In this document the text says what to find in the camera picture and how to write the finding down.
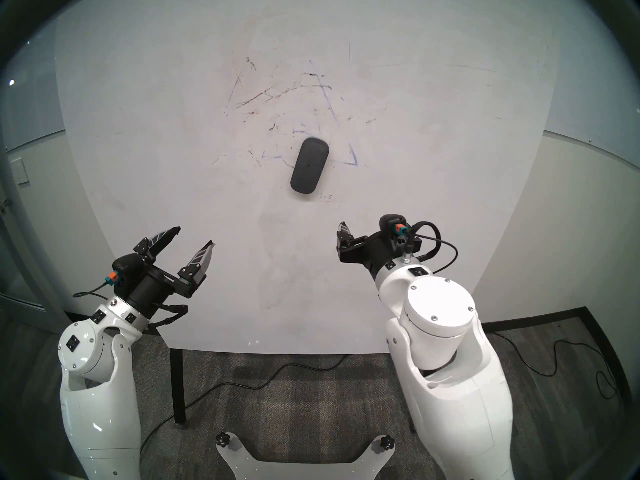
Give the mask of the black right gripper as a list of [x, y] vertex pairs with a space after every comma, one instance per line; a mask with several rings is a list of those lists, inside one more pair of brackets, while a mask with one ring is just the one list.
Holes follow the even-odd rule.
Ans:
[[406, 235], [386, 232], [353, 237], [345, 221], [339, 223], [336, 236], [339, 261], [363, 265], [372, 276], [402, 264], [401, 257], [408, 239]]

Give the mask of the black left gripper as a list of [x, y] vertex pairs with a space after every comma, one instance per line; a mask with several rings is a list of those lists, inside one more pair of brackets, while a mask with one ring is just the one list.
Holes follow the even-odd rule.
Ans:
[[143, 263], [124, 273], [124, 301], [145, 318], [152, 318], [159, 310], [172, 313], [171, 318], [185, 316], [187, 305], [167, 305], [165, 301], [174, 294], [190, 298], [195, 287], [199, 287], [206, 278], [215, 247], [211, 240], [195, 253], [187, 266], [179, 271], [178, 277], [152, 265], [180, 231], [180, 226], [171, 227], [152, 237], [144, 237], [134, 247]]

